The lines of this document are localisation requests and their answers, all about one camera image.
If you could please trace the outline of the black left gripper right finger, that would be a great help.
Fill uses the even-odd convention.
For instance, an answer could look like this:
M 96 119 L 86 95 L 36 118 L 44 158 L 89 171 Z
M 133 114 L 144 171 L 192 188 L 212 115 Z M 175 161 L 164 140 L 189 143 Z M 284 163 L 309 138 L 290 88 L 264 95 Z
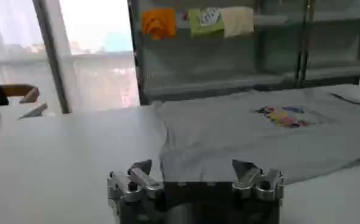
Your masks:
M 240 193 L 242 199 L 254 198 L 260 201 L 282 202 L 285 189 L 285 176 L 281 170 L 263 169 L 254 163 L 232 160 L 232 167 L 237 181 L 232 183 L 232 189 Z

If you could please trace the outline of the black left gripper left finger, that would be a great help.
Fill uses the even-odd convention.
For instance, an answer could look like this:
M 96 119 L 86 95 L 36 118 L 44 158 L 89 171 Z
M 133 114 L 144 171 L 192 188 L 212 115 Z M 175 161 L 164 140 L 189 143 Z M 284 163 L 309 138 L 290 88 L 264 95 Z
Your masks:
M 126 172 L 111 171 L 106 179 L 108 204 L 146 201 L 156 210 L 164 210 L 164 184 L 150 176 L 151 159 L 133 163 Z

